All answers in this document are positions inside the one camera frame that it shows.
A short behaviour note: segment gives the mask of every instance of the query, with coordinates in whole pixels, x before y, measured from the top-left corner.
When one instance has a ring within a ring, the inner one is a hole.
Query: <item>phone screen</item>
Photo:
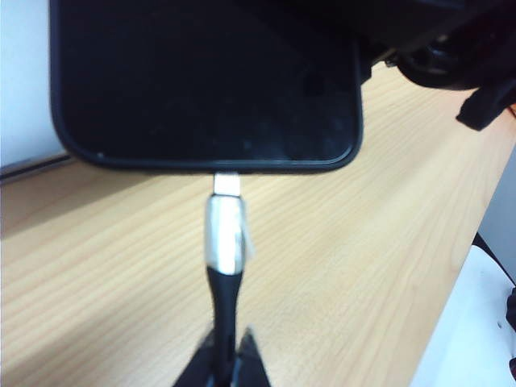
[[[52,112],[98,164],[331,169],[360,146],[354,40],[274,2],[51,1]]]

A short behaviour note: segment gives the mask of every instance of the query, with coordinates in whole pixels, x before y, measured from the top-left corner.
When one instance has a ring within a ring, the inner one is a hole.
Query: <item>wooden desk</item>
[[[477,133],[467,93],[374,70],[351,165],[243,179],[239,330],[274,386],[410,383],[516,141],[509,113]],[[210,186],[77,162],[2,187],[2,385],[170,386],[211,319]]]

